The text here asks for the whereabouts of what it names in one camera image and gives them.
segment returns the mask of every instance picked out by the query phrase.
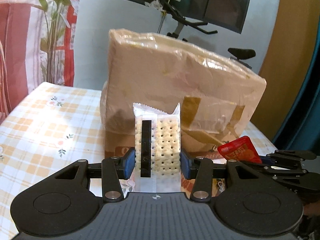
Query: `crosshair logo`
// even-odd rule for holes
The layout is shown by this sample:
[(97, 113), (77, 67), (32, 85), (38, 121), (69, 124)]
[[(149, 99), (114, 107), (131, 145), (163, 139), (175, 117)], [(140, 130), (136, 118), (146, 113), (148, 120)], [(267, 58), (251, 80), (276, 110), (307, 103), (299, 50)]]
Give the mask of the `crosshair logo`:
[(155, 199), (155, 200), (158, 200), (158, 199), (160, 199), (161, 197), (160, 197), (159, 195), (154, 195), (154, 196), (152, 196), (152, 198)]

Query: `yellow wall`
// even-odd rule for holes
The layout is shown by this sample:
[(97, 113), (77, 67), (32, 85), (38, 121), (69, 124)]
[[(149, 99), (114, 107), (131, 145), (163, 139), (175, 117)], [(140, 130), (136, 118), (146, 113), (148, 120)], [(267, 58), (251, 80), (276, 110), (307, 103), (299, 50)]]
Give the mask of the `yellow wall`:
[(320, 0), (280, 0), (275, 28), (259, 75), (267, 88), (252, 116), (272, 139), (292, 106), (313, 54)]

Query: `floral curtain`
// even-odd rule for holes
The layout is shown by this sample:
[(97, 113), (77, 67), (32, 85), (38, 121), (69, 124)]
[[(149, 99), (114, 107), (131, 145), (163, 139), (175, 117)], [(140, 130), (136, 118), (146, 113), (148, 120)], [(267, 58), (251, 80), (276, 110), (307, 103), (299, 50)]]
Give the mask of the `floral curtain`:
[(80, 0), (0, 0), (0, 123), (42, 82), (73, 86)]

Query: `tablecloth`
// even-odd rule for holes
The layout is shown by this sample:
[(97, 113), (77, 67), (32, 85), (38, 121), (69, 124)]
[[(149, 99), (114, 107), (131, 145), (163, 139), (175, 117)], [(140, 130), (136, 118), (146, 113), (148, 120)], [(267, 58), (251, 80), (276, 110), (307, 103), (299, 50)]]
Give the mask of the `tablecloth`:
[[(14, 197), (70, 163), (104, 158), (104, 130), (100, 120), (101, 91), (42, 83), (0, 125), (0, 239), (17, 229), (10, 216)], [(274, 152), (272, 143), (249, 123), (248, 135), (260, 155)], [(122, 181), (132, 190), (131, 181)], [(101, 180), (90, 191), (101, 196)]]

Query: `wall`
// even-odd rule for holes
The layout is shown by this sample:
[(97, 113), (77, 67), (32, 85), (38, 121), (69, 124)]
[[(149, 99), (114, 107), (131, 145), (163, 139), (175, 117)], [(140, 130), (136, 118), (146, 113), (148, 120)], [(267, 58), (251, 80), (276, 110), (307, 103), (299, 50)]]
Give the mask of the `wall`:
[(267, 88), (251, 121), (272, 139), (290, 110), (309, 67), (320, 0), (280, 0), (278, 16), (259, 75)]
[[(186, 38), (202, 48), (226, 57), (229, 47), (255, 49), (257, 56), (246, 62), (259, 72), (274, 28), (279, 0), (250, 0), (241, 34), (209, 24), (206, 30), (218, 30), (206, 35), (184, 27), (180, 39)], [(74, 86), (102, 89), (108, 78), (108, 30), (126, 28), (136, 32), (156, 32), (161, 14), (152, 8), (127, 0), (80, 0), (74, 40)], [(173, 32), (177, 22), (167, 15), (161, 34)]]

